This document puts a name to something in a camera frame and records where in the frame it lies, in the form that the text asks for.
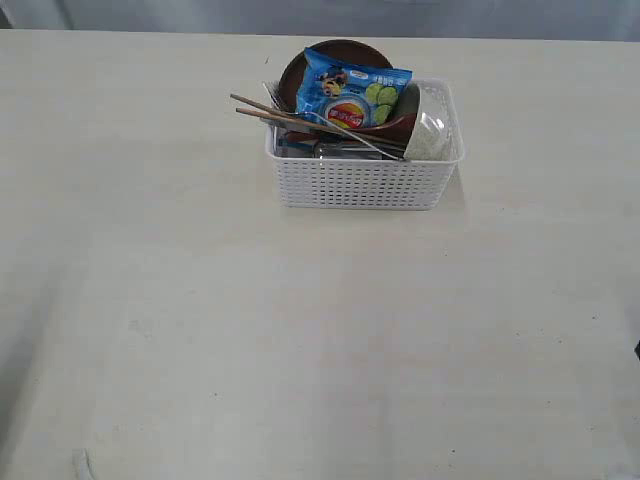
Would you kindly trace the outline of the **dark brown wooden spoon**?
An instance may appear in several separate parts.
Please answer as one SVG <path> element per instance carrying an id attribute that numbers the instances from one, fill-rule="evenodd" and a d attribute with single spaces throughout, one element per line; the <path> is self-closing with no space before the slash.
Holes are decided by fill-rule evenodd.
<path id="1" fill-rule="evenodd" d="M 402 146 L 406 145 L 411 137 L 416 116 L 416 113 L 395 115 L 384 124 L 369 128 L 350 129 L 350 132 L 363 139 L 373 139 L 374 141 Z M 305 142 L 321 138 L 348 138 L 353 140 L 353 137 L 339 133 L 336 128 L 331 127 L 326 127 L 324 130 L 311 129 L 309 133 L 289 130 L 284 134 L 284 138 L 291 142 Z"/>

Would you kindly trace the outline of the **brown round plate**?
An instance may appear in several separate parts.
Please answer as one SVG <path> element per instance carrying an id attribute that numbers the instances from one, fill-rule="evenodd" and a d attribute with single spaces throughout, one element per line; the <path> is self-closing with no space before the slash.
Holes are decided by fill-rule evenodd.
<path id="1" fill-rule="evenodd" d="M 389 60 L 375 48 L 348 39 L 332 39 L 311 46 L 311 49 L 331 58 L 348 63 L 378 68 L 391 68 Z M 304 53 L 299 53 L 281 75 L 278 93 L 287 111 L 296 109 L 296 95 L 302 83 L 307 61 Z"/>

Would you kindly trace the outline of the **clear drinking glass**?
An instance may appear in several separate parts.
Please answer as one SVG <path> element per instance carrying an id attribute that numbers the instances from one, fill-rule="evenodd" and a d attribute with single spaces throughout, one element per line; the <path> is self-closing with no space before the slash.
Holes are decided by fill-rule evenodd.
<path id="1" fill-rule="evenodd" d="M 359 142 L 317 142 L 313 155 L 318 159 L 383 160 L 385 156 Z"/>

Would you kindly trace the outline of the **speckled white bowl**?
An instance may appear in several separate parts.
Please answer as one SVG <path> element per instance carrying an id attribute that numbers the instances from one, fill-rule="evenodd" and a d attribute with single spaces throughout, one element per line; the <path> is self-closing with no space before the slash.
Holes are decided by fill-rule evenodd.
<path id="1" fill-rule="evenodd" d="M 404 150 L 405 160 L 447 160 L 453 135 L 449 91 L 442 83 L 412 80 L 399 97 L 394 113 L 414 115 Z"/>

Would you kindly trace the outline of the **blue chips snack bag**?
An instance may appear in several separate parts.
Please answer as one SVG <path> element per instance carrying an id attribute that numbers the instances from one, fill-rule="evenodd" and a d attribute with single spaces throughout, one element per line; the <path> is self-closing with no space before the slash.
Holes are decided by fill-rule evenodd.
<path id="1" fill-rule="evenodd" d="M 322 116 L 345 129 L 381 125 L 390 117 L 412 72 L 352 64 L 307 48 L 307 68 L 296 111 Z"/>

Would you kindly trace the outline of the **silver table knife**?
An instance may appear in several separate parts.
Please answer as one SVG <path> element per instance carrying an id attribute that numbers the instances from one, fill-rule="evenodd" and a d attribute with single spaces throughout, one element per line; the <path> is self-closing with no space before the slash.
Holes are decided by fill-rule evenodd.
<path id="1" fill-rule="evenodd" d="M 402 155 L 398 156 L 398 155 L 394 155 L 390 152 L 391 148 L 400 148 L 403 147 L 403 144 L 398 143 L 398 142 L 391 142 L 391 141 L 387 141 L 384 139 L 379 139 L 377 137 L 374 136 L 370 136 L 370 135 L 364 135 L 364 134 L 357 134 L 357 133 L 353 133 L 350 130 L 345 130 L 345 129 L 341 129 L 341 128 L 337 128 L 335 126 L 324 126 L 324 127 L 329 127 L 331 129 L 336 129 L 342 133 L 345 133 L 347 135 L 347 138 L 350 138 L 352 140 L 355 140 L 357 142 L 360 142 L 366 146 L 371 147 L 372 149 L 378 150 L 379 152 L 381 152 L 386 158 L 389 158 L 391 160 L 394 161 L 404 161 L 404 158 Z"/>

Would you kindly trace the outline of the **wooden chopstick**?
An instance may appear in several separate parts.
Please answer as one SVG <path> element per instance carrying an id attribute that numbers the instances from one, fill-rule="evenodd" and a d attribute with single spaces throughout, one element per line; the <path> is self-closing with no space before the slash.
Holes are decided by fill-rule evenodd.
<path id="1" fill-rule="evenodd" d="M 304 134 L 321 134 L 321 135 L 333 135 L 340 138 L 347 138 L 345 133 L 342 133 L 336 129 L 324 127 L 316 123 L 308 122 L 305 120 L 293 119 L 289 117 L 283 117 L 279 115 L 273 115 L 266 112 L 257 110 L 236 108 L 235 111 L 241 115 L 254 117 L 265 121 L 274 126 L 280 127 L 287 131 L 293 131 Z"/>
<path id="2" fill-rule="evenodd" d="M 335 123 L 332 123 L 331 121 L 328 121 L 327 119 L 324 119 L 322 116 L 318 116 L 316 114 L 314 114 L 313 112 L 311 113 L 290 113 L 288 115 L 285 115 L 283 112 L 280 112 L 279 110 L 275 109 L 274 107 L 269 107 L 267 105 L 264 105 L 262 103 L 256 102 L 254 100 L 251 100 L 249 98 L 231 93 L 229 95 L 229 97 L 233 100 L 239 101 L 242 104 L 248 105 L 250 106 L 251 110 L 257 110 L 257 111 L 261 111 L 261 112 L 266 112 L 266 113 L 270 113 L 273 115 L 279 115 L 279 116 L 284 116 L 284 117 L 291 117 L 294 119 L 299 119 L 299 120 L 305 120 L 308 122 L 313 122 L 322 126 L 335 126 L 337 128 L 341 128 L 341 129 L 345 129 L 342 127 L 339 127 L 338 125 L 336 125 Z"/>

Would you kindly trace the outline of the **silver metal fork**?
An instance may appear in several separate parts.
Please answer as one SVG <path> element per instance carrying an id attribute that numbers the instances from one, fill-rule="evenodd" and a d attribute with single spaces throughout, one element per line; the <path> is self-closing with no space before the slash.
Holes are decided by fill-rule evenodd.
<path id="1" fill-rule="evenodd" d="M 289 107 L 287 106 L 286 102 L 284 101 L 284 99 L 280 94 L 278 82 L 266 81 L 262 83 L 262 86 L 264 87 L 267 94 L 269 95 L 271 99 L 271 104 L 275 109 L 279 110 L 280 112 L 283 112 L 285 115 L 288 115 L 291 113 Z"/>

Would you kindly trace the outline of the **white perforated plastic basket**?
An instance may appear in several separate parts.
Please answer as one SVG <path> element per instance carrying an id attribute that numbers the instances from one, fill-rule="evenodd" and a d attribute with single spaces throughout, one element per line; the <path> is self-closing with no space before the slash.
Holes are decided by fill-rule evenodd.
<path id="1" fill-rule="evenodd" d="M 275 169 L 279 198 L 287 207 L 429 210 L 455 176 L 465 150 L 447 82 L 415 80 L 414 86 L 440 101 L 446 115 L 446 141 L 433 160 L 300 157 L 281 141 L 284 129 L 266 129 L 266 155 Z"/>

